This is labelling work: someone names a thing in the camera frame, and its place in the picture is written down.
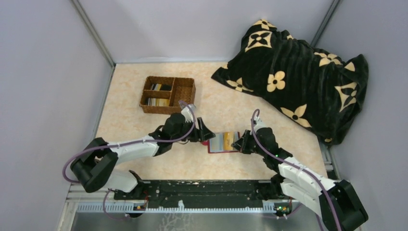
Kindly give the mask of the red leather card holder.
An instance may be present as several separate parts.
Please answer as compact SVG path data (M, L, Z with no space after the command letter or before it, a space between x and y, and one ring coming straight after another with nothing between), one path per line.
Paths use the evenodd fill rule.
M202 142L204 146L207 147L209 154L220 154L220 153L238 153L239 151L232 147L240 137L240 133L237 131L220 132L216 133L214 138L208 141Z

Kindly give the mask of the brown wicker basket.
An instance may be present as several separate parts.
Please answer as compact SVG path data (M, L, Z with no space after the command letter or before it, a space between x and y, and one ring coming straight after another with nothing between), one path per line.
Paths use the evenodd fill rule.
M171 91L154 91L149 90L153 83L168 84L172 86ZM140 107L147 114L164 114L181 112L179 101L184 101L188 104L193 104L195 99L196 87L195 80L187 77L159 77L148 76L145 79ZM147 98L164 98L169 99L169 106L147 106L145 101Z

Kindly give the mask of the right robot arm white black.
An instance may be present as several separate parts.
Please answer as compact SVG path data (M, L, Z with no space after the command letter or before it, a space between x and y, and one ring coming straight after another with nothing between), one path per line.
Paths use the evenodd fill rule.
M369 216L352 184L336 181L302 165L290 152L279 147L271 128L245 133L232 144L243 154L258 154L275 171L272 191L277 196L298 200L312 210L329 231L354 231Z

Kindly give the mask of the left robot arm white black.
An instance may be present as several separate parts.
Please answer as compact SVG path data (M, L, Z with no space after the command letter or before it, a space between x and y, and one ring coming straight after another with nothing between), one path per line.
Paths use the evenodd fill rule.
M132 170L116 171L121 163L143 157L155 157L168 152L178 141L204 142L216 135L208 129L202 118L173 113L163 125L148 135L133 141L109 143L103 138L95 138L76 157L70 169L88 193L103 187L126 193L142 183Z

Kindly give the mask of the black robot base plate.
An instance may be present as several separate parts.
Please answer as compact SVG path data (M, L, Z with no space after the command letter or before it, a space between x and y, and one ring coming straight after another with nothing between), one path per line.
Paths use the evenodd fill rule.
M150 180L131 192L114 191L116 200L141 200L148 208L261 208L266 201L287 203L270 180Z

